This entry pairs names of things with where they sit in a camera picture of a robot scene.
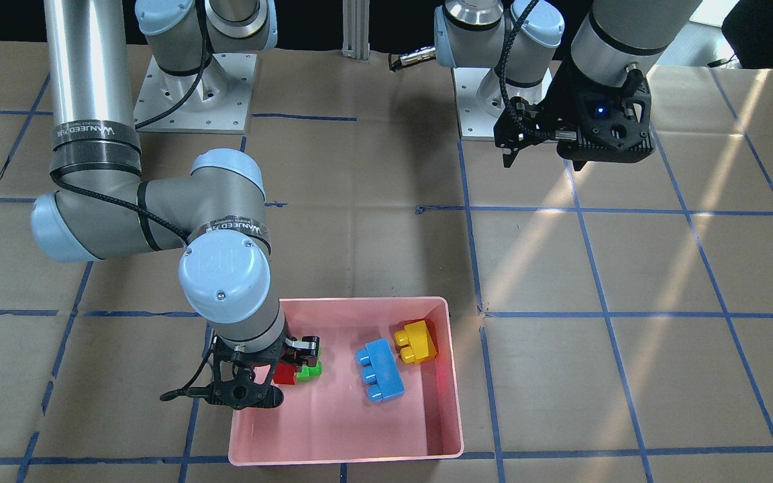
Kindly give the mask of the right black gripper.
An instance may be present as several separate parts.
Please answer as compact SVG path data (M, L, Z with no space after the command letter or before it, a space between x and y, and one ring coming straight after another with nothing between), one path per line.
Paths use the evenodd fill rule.
M282 362L296 370L316 368L319 363L320 337L316 335L285 337L266 349L252 352L236 350L222 339L211 346L213 356L212 379L208 384L206 401L234 410L276 409L285 397L279 387L271 383L276 365Z

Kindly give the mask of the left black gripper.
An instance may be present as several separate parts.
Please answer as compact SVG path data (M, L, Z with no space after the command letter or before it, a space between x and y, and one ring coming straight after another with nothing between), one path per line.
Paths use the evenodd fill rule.
M564 62L539 107L522 97L507 101L493 128L504 168L512 167L519 151L548 140L548 134L575 172L589 162L636 163L651 155L656 145L648 80L636 63L626 65L623 74L625 79L610 87Z

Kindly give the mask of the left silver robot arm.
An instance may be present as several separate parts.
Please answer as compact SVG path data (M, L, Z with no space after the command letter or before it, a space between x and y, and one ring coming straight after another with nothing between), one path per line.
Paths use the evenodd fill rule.
M493 126L503 165L529 146L556 142L574 170L636 163L656 147L648 73L697 1L593 1L577 24L547 1L445 1L433 13L439 64L489 68L500 113ZM568 28L576 33L545 95L534 100Z

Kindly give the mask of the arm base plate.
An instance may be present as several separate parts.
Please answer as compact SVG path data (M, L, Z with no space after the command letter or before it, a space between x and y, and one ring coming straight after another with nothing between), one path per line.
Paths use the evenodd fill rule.
M256 80L254 53L218 53L199 86L177 110L139 127L140 132L245 134ZM151 59L133 110L142 123L169 110L182 98L195 76L172 76Z
M536 111L545 98L558 62L549 63L541 82L529 88L506 85L515 112ZM491 68L452 68L456 112L463 140L493 141L494 126L504 111L497 75Z

